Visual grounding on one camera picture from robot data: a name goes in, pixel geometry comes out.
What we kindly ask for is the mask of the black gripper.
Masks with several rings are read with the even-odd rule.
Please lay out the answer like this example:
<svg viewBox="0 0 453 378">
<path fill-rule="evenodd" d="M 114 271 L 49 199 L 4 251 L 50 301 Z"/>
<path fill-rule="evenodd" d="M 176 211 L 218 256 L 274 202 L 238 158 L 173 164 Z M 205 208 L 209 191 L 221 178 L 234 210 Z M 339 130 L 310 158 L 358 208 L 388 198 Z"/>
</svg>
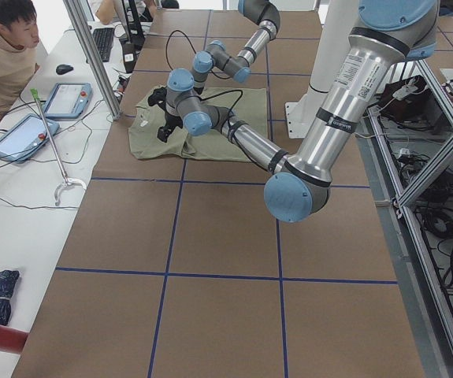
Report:
<svg viewBox="0 0 453 378">
<path fill-rule="evenodd" d="M 157 138 L 164 142 L 168 142 L 168 138 L 171 136 L 175 128 L 182 128 L 183 121 L 181 117 L 175 116 L 169 112 L 165 112 L 165 126 L 161 126 L 158 129 Z"/>
</svg>

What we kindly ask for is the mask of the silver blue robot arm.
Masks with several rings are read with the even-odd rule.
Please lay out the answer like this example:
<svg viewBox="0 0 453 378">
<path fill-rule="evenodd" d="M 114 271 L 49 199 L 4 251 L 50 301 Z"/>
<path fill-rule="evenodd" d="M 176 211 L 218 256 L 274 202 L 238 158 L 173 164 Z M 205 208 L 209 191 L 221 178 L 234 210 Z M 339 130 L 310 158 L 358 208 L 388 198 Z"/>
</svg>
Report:
<svg viewBox="0 0 453 378">
<path fill-rule="evenodd" d="M 208 75 L 217 69 L 229 79 L 244 83 L 251 74 L 251 66 L 266 45 L 277 37 L 280 30 L 280 14 L 271 1 L 238 1 L 237 9 L 258 28 L 236 54 L 228 52 L 220 40 L 213 40 L 194 56 L 191 74 L 194 90 L 201 94 Z"/>
<path fill-rule="evenodd" d="M 223 43 L 214 41 L 195 55 L 190 69 L 171 71 L 165 97 L 150 99 L 165 113 L 158 138 L 166 141 L 175 128 L 193 136 L 220 132 L 270 174 L 264 188 L 270 213 L 280 221 L 301 221 L 329 200 L 332 166 L 388 70 L 433 53 L 439 7 L 437 1 L 360 1 L 353 9 L 349 51 L 322 104 L 308 117 L 309 128 L 299 149 L 290 154 L 259 135 L 232 108 L 212 106 L 201 98 L 213 69 L 236 82 L 245 81 L 260 50 L 280 30 L 280 14 L 273 3 L 241 1 L 239 12 L 257 25 L 257 31 L 234 57 Z"/>
</svg>

